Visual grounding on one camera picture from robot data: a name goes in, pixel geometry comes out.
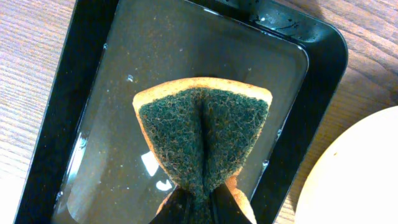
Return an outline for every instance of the wooden table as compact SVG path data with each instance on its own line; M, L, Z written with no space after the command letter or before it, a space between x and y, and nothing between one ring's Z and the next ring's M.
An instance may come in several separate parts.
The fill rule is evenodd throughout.
M279 0L337 27L347 71L277 223L293 223L311 168L348 127L398 105L398 0ZM75 0L0 2L0 216L14 218Z

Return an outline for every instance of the water droplet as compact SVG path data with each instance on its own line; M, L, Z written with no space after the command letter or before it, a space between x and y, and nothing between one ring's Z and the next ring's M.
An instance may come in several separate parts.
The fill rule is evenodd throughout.
M262 162L262 167L266 168L268 166L268 164L269 164L269 161L266 160L266 161Z
M127 81L132 82L134 80L134 77L132 75L127 76Z
M57 197L55 198L55 200L58 201L62 195L63 195L62 191L58 192Z
M278 130L278 133L276 134L276 140L279 139L279 137L280 137L281 134L282 134L282 130L279 129L279 130Z

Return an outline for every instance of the water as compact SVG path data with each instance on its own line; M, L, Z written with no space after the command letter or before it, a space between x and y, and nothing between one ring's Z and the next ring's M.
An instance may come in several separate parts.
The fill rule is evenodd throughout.
M238 178L251 196L304 78L305 52L181 0L121 1L104 48L80 127L84 150L70 166L74 176L63 185L53 221L146 224L154 217L174 183L150 154L132 99L185 77L271 91L268 120Z

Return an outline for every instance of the kitchen sponge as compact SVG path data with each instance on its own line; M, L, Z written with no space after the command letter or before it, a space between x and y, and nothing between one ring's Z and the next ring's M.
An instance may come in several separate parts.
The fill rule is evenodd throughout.
M271 100L266 89L219 78L167 82L134 97L150 150L195 198L192 223L210 219L210 192L244 165Z

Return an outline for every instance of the green scouring pad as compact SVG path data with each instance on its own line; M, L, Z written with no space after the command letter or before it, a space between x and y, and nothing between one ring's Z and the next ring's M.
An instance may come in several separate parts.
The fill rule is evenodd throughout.
M138 93L133 105L150 150L194 195L191 223L209 223L209 194L244 165L271 104L263 88L186 78Z

